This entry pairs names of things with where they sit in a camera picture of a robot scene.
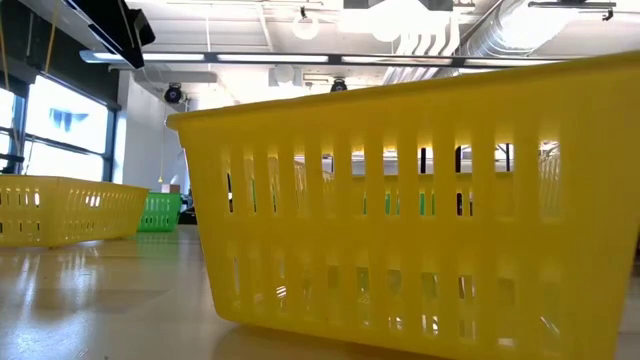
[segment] plastic basket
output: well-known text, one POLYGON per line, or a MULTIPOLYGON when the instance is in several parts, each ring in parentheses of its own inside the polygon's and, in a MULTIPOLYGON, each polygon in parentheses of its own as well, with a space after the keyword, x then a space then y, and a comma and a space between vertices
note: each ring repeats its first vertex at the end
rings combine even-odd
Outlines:
POLYGON ((180 194, 149 193, 140 218, 139 232, 171 232, 178 224, 180 194))
POLYGON ((444 358, 611 359, 640 214, 639 80, 632 53, 172 115, 217 312, 444 358), (540 161, 548 141, 561 160, 540 161), (495 173, 501 143, 513 174, 495 173))
POLYGON ((147 189, 49 176, 0 176, 0 246, 61 246, 135 234, 147 189))

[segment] air duct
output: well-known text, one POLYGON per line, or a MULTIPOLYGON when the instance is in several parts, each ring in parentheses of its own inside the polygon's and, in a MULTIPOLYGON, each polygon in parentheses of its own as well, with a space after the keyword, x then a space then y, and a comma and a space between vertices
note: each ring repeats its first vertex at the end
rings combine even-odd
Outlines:
MULTIPOLYGON (((529 56, 556 36, 574 17, 572 9, 530 8, 530 0, 503 0, 457 50, 465 57, 529 56)), ((427 79, 430 72, 425 72, 427 79)), ((457 69, 440 69, 433 77, 457 76, 457 69)))

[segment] black monitor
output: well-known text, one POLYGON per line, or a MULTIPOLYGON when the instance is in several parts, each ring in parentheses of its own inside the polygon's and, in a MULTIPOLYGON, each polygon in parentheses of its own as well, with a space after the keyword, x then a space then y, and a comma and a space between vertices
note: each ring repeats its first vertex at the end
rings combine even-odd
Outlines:
POLYGON ((156 36, 142 10, 129 9, 124 0, 64 0, 89 23, 89 29, 107 50, 135 69, 144 66, 142 47, 156 36))

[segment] ceiling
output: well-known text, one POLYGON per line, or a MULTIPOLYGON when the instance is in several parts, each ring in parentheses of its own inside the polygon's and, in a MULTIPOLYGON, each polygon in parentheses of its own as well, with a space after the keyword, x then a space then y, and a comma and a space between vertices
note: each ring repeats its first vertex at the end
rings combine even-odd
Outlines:
MULTIPOLYGON (((21 1, 43 18, 52 18, 54 0, 21 1)), ((459 4, 471 1, 459 0, 459 4)), ((469 30, 496 0, 473 2, 475 7, 456 8, 460 12, 461 34, 469 30)), ((211 0, 128 0, 127 3, 130 8, 144 11, 156 34, 156 41, 145 46, 144 51, 389 54, 398 51, 399 46, 398 40, 377 40, 371 31, 383 25, 380 22, 360 21, 366 10, 343 10, 343 0, 273 0, 264 2, 262 6, 247 1, 225 3, 211 0), (318 19, 319 31, 311 40, 299 38, 292 30, 292 22, 300 13, 298 4, 305 5, 307 14, 318 19)), ((602 12, 577 14, 557 36, 538 48, 534 55, 592 56, 640 49, 640 1, 617 0, 617 3, 617 13, 611 21, 603 22, 602 12)), ((89 49, 102 49, 88 31, 86 23, 75 13, 66 6, 60 6, 59 10, 58 26, 61 30, 89 49)), ((147 72, 215 72, 220 80, 218 85, 222 85, 216 89, 227 92, 235 103, 325 92, 330 88, 330 82, 321 79, 312 81, 311 89, 308 86, 295 91, 274 89, 268 86, 269 67, 167 64, 148 66, 147 72)), ((380 85, 387 70, 382 67, 301 68, 305 74, 320 74, 329 80, 333 77, 346 77, 347 84, 352 85, 350 88, 380 85)), ((186 88, 192 97, 210 96, 209 84, 186 88)))

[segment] fluorescent light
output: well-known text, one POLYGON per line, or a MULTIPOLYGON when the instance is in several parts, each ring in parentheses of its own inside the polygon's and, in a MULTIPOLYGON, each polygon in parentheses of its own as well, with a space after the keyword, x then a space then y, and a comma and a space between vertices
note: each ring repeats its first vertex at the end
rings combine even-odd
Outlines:
MULTIPOLYGON (((93 56, 99 60, 122 60, 122 56, 110 53, 94 53, 93 56)), ((142 58, 149 61, 203 61, 204 54, 148 53, 142 54, 142 58)))
POLYGON ((329 57, 326 55, 219 54, 218 60, 243 62, 326 63, 329 62, 329 57))
POLYGON ((465 66, 506 66, 506 67, 517 67, 517 66, 532 66, 532 65, 544 65, 544 64, 553 64, 556 62, 561 62, 563 60, 535 60, 531 58, 522 58, 522 59, 467 59, 464 62, 465 66))
POLYGON ((350 64, 380 65, 451 65, 451 59, 413 56, 343 56, 342 61, 350 64))

